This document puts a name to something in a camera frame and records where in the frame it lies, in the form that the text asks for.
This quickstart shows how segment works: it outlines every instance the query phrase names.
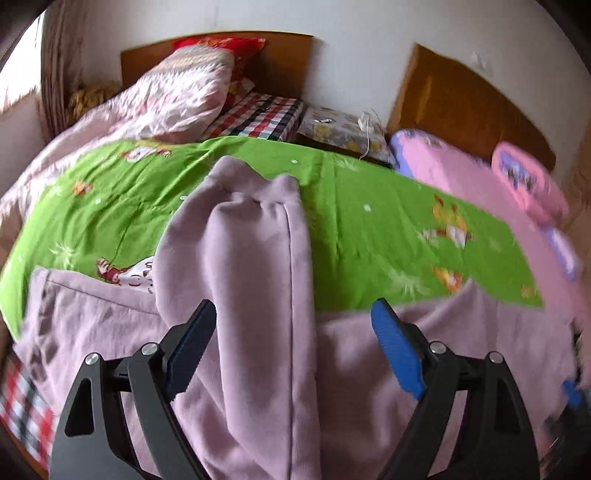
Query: plaid sheet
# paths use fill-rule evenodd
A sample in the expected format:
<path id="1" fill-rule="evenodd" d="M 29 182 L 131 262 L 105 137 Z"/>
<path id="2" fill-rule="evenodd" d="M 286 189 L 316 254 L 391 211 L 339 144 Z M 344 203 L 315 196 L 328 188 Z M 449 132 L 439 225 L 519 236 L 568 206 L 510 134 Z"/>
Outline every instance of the plaid sheet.
<path id="1" fill-rule="evenodd" d="M 0 420 L 45 470 L 49 467 L 57 418 L 22 362 L 10 352 L 0 385 Z"/>
<path id="2" fill-rule="evenodd" d="M 251 92 L 219 116 L 199 140 L 241 135 L 289 142 L 300 126 L 303 110 L 301 100 Z"/>

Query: pink quilt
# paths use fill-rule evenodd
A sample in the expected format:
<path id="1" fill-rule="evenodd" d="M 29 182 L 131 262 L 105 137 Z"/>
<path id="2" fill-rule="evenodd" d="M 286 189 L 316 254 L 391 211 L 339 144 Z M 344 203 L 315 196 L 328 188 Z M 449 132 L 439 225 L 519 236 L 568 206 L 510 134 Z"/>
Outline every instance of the pink quilt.
<path id="1" fill-rule="evenodd" d="M 84 153 L 123 138 L 199 138 L 222 110 L 233 64 L 226 50 L 180 48 L 53 139 L 0 199 L 0 268 L 43 190 Z"/>

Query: pink cloth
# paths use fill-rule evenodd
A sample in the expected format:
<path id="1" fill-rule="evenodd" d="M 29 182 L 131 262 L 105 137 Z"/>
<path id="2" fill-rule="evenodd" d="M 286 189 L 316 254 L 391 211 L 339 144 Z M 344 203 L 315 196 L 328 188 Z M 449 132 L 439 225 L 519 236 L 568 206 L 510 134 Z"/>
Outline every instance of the pink cloth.
<path id="1" fill-rule="evenodd" d="M 415 403 L 390 371 L 368 312 L 314 318 L 310 245 L 294 178 L 266 181 L 245 163 L 221 158 L 173 216 L 153 272 L 150 295 L 76 272 L 34 271 L 15 352 L 56 414 L 89 352 L 128 356 L 160 341 L 209 298 L 216 334 L 173 410 L 212 478 L 377 477 Z M 473 281 L 453 297 L 396 311 L 459 355 L 501 351 L 545 452 L 544 420 L 563 409 L 561 384 L 575 370 L 568 319 L 502 304 Z M 124 409 L 140 464 L 155 473 L 128 396 Z M 449 460 L 460 410 L 433 471 Z"/>
<path id="2" fill-rule="evenodd" d="M 519 243 L 546 309 L 576 319 L 583 331 L 583 383 L 591 385 L 591 316 L 578 281 L 569 281 L 539 226 L 481 161 L 429 134 L 396 134 L 413 177 L 503 220 Z"/>
<path id="3" fill-rule="evenodd" d="M 227 266 L 228 277 L 236 277 L 236 264 Z M 178 289 L 181 298 L 188 291 L 196 293 L 190 283 L 178 284 Z M 266 292 L 280 296 L 282 289 L 279 284 Z M 247 288 L 247 293 L 254 290 Z M 297 298 L 297 288 L 293 293 Z M 233 290 L 228 299 L 242 295 Z M 187 392 L 173 402 L 207 471 L 214 480 L 377 478 L 416 402 L 391 372 L 369 312 L 319 315 L 316 342 L 306 312 L 290 318 L 275 311 L 279 303 L 268 299 L 268 304 L 259 304 L 260 296 L 255 296 L 234 304 L 232 311 L 218 296 L 217 332 Z M 472 280 L 453 297 L 395 310 L 427 339 L 445 342 L 458 355 L 482 358 L 491 350 L 501 351 L 530 415 L 538 452 L 544 454 L 549 444 L 544 420 L 564 408 L 561 383 L 575 370 L 566 319 L 502 304 Z M 286 336 L 292 327 L 293 336 Z M 59 414 L 86 354 L 98 351 L 106 359 L 129 355 L 160 340 L 167 330 L 150 294 L 75 272 L 37 269 L 15 351 Z M 282 372 L 289 364 L 292 377 Z M 307 388 L 293 388 L 292 378 L 294 385 Z M 465 395 L 457 400 L 432 473 L 450 459 Z M 156 473 L 128 395 L 124 409 L 140 464 Z"/>
<path id="4" fill-rule="evenodd" d="M 201 299 L 217 329 L 173 409 L 214 479 L 320 478 L 311 254 L 297 180 L 264 180 L 222 157 L 175 213 L 154 260 L 154 295 L 36 269 L 15 352 L 59 414 L 89 352 L 159 342 Z M 158 304 L 160 313 L 155 308 Z M 130 399 L 130 434 L 157 473 Z"/>
<path id="5" fill-rule="evenodd" d="M 534 157 L 509 142 L 499 143 L 492 154 L 492 171 L 534 222 L 554 226 L 569 214 L 564 194 L 550 173 Z"/>

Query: patterned cushion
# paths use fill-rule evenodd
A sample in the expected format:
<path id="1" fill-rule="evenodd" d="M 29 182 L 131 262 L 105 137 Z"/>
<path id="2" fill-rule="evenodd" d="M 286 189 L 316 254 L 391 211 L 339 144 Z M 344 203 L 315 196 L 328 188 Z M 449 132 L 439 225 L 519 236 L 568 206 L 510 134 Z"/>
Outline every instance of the patterned cushion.
<path id="1" fill-rule="evenodd" d="M 207 45 L 213 48 L 229 50 L 234 54 L 232 80 L 228 89 L 226 103 L 222 108 L 222 113 L 224 113 L 239 103 L 240 100 L 246 96 L 246 93 L 242 96 L 239 94 L 242 79 L 244 78 L 244 69 L 246 68 L 246 65 L 250 59 L 263 49 L 265 42 L 266 40 L 264 38 L 187 37 L 182 38 L 181 40 L 176 40 L 173 43 L 175 50 L 191 45 Z"/>

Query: wooden bed frame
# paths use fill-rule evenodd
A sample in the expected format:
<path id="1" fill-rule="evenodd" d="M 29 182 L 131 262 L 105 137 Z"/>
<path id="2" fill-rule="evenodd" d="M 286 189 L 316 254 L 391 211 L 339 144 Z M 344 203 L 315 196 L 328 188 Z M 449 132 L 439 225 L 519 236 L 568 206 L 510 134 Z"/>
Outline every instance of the wooden bed frame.
<path id="1" fill-rule="evenodd" d="M 267 43 L 247 65 L 245 76 L 256 91 L 269 95 L 301 98 L 306 84 L 314 37 L 301 33 L 272 31 L 231 31 L 185 35 L 121 52 L 124 88 L 133 85 L 149 69 L 174 51 L 173 42 L 186 37 L 261 37 Z"/>
<path id="2" fill-rule="evenodd" d="M 556 156 L 544 135 L 499 90 L 460 63 L 415 44 L 386 131 L 417 128 L 491 162 L 505 140 L 552 171 Z"/>

